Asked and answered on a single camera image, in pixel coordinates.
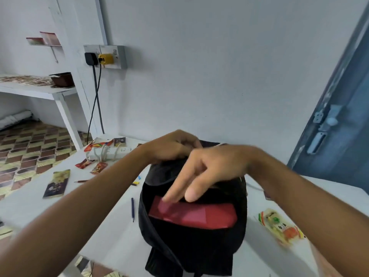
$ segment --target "blue pencil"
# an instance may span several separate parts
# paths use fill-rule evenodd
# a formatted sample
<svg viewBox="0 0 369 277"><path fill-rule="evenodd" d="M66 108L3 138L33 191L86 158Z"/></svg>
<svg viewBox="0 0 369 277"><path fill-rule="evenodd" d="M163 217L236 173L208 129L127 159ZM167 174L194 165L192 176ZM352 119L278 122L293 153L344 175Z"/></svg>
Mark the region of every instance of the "blue pencil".
<svg viewBox="0 0 369 277"><path fill-rule="evenodd" d="M133 222L135 222L135 203L133 197L131 198L131 203L132 203L132 220Z"/></svg>

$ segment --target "person's right hand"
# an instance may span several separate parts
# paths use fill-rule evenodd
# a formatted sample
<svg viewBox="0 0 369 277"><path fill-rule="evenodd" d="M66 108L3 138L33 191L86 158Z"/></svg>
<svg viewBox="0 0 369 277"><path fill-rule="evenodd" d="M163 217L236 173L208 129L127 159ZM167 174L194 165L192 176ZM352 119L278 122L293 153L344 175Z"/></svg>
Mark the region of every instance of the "person's right hand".
<svg viewBox="0 0 369 277"><path fill-rule="evenodd" d="M260 151L246 145L194 149L163 200L177 202L183 196L188 202L197 200L214 183L244 176Z"/></svg>

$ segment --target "white table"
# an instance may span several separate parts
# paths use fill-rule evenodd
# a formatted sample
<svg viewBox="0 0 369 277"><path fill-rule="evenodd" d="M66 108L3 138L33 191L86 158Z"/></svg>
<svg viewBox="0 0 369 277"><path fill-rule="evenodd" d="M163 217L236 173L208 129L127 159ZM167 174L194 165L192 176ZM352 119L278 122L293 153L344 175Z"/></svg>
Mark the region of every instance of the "white table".
<svg viewBox="0 0 369 277"><path fill-rule="evenodd" d="M0 75L0 77L12 76L12 75ZM58 106L60 114L62 115L65 126L68 129L68 133L77 150L83 147L81 138L79 137L78 130L72 119L68 105L64 100L65 96L76 94L75 87L72 88L51 88L50 86L29 86L21 83L13 82L0 82L0 92L19 94L28 97L36 97L54 100Z"/></svg>
<svg viewBox="0 0 369 277"><path fill-rule="evenodd" d="M127 138L129 147L135 148L138 143L144 143L144 141ZM84 158L83 150L76 152L56 167L51 168L37 179L30 181L19 191L2 200L0 202L0 219L16 230L24 228L30 221L60 199L42 199L47 183L52 178L54 171L71 169L71 176L65 193L71 192L80 185L74 183L75 181L92 177L89 172L94 165L90 165L84 170L74 166ZM140 184L128 188L80 251L82 256L108 268L118 270L129 277L151 276L145 271L151 247L146 244L141 236L138 220L133 223L131 218L131 197L135 199L135 217L138 218L138 200L148 169L149 167L146 167L140 174ZM251 185L259 187L250 177L247 176L246 179ZM369 214L369 196L363 190L325 180L308 179L366 215ZM273 201L265 200L263 192L248 187L246 236L240 249L234 255L233 276L318 276L318 267L307 239L293 246L291 251L285 251L254 218L256 214L266 208L273 208L288 218ZM64 274L67 276L81 276L73 266L68 266Z"/></svg>

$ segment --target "yellow plug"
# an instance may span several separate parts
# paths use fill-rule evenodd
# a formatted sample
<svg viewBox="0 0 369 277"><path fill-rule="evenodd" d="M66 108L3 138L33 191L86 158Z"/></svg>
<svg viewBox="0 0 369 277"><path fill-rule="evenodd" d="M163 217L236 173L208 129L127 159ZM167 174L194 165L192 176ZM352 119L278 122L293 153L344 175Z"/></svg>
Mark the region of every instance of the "yellow plug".
<svg viewBox="0 0 369 277"><path fill-rule="evenodd" d="M113 55L111 53L103 53L99 55L101 65L114 64Z"/></svg>

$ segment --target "red notebook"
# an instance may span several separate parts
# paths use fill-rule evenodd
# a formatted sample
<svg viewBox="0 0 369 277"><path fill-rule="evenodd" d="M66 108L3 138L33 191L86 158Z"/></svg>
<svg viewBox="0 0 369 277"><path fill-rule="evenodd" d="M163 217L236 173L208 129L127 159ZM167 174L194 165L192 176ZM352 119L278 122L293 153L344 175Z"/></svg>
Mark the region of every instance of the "red notebook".
<svg viewBox="0 0 369 277"><path fill-rule="evenodd" d="M201 229L231 228L237 221L233 204L167 203L155 196L149 216Z"/></svg>

